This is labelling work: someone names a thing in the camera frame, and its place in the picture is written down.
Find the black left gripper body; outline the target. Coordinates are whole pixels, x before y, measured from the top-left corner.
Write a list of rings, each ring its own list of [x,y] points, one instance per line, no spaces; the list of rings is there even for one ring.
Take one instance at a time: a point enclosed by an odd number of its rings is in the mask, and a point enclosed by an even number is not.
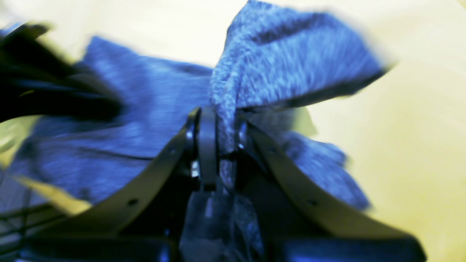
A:
[[[1,121],[30,115],[117,116],[118,95],[94,72],[63,61],[40,43],[38,37],[47,31],[41,24],[1,29]]]

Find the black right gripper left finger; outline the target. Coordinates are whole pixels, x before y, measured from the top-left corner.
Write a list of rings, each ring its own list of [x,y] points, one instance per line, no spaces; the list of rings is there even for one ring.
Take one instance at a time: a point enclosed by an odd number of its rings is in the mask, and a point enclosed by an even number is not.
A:
[[[194,191],[214,191],[216,115],[194,109],[179,133],[124,188],[91,209],[28,237],[19,262],[179,262]]]

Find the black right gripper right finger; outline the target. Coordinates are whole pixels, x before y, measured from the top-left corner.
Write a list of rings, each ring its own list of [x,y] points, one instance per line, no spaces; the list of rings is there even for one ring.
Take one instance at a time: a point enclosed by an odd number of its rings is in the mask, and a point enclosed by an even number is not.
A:
[[[266,133],[237,115],[236,189],[252,202],[265,262],[425,262],[418,240],[309,180]]]

